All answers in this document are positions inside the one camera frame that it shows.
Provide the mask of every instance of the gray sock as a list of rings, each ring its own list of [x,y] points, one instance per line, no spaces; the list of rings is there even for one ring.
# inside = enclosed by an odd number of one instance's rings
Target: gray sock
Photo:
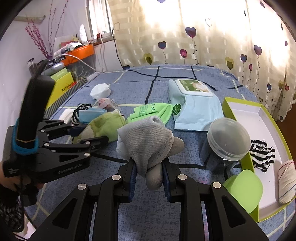
[[[117,132],[117,153],[126,160],[131,157],[135,161],[137,173],[146,177],[149,189],[159,189],[163,180],[160,163],[182,151],[184,142],[173,137],[157,116],[129,123]]]

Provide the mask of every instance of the wet wipes package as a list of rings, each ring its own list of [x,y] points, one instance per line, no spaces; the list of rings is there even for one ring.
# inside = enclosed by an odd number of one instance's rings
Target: wet wipes package
[[[168,95],[175,129],[208,131],[212,121],[224,117],[218,97],[199,80],[169,80]]]

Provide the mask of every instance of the orange shelf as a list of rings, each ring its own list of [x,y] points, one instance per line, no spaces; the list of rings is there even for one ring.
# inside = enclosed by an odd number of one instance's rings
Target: orange shelf
[[[94,47],[93,47],[93,45],[90,44],[90,45],[86,45],[86,46],[80,47],[78,49],[69,51],[66,54],[73,55],[73,56],[83,60],[84,58],[94,54]],[[65,66],[78,61],[78,59],[70,57],[70,56],[65,56],[65,57],[66,57],[66,59],[61,61],[64,63]]]

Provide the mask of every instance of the sleeve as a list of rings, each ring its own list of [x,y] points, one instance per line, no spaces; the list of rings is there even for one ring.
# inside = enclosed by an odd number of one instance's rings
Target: sleeve
[[[3,187],[0,184],[0,215],[12,232],[21,232],[24,214],[18,192]]]

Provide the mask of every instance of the green lid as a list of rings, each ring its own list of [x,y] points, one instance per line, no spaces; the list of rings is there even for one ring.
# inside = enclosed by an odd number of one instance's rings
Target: green lid
[[[257,207],[263,193],[259,177],[250,170],[243,170],[240,174],[231,176],[223,186],[248,213]]]

